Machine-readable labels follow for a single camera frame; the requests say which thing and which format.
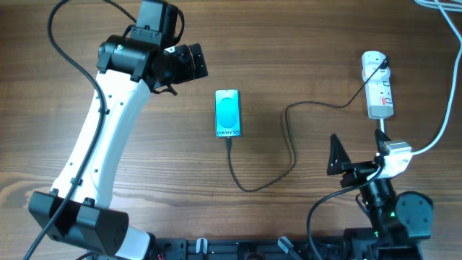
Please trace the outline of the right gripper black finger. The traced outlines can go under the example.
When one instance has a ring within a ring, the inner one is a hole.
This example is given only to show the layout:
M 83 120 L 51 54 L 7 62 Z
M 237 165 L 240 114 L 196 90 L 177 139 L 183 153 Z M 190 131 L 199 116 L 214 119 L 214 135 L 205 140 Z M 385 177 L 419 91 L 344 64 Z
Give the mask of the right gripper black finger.
M 338 175 L 350 171 L 351 160 L 336 134 L 331 135 L 330 144 L 327 175 Z
M 382 152 L 384 143 L 391 139 L 380 129 L 376 129 L 374 135 L 377 149 L 379 152 Z

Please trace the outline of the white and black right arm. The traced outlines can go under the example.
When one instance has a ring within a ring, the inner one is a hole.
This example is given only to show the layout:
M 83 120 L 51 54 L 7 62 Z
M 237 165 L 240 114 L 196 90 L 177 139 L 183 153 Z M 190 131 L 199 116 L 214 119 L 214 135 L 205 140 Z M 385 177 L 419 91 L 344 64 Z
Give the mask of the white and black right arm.
M 345 259 L 421 259 L 419 244 L 431 237 L 433 202 L 428 196 L 405 191 L 397 194 L 392 179 L 403 173 L 412 158 L 404 141 L 375 131 L 378 153 L 371 161 L 352 162 L 337 135 L 330 137 L 327 174 L 342 175 L 343 188 L 359 190 L 369 228 L 344 231 L 341 256 Z

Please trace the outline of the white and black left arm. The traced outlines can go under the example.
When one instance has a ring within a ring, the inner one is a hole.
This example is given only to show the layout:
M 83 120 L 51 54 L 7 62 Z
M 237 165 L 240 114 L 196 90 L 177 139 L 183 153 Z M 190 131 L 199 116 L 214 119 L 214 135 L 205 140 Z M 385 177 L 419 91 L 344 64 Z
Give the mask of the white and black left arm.
M 28 209 L 41 237 L 83 248 L 86 256 L 158 259 L 153 234 L 130 226 L 110 208 L 121 155 L 150 95 L 208 74 L 199 44 L 181 45 L 185 19 L 166 1 L 143 1 L 122 35 L 98 50 L 95 89 L 73 152 L 47 193 L 32 194 Z

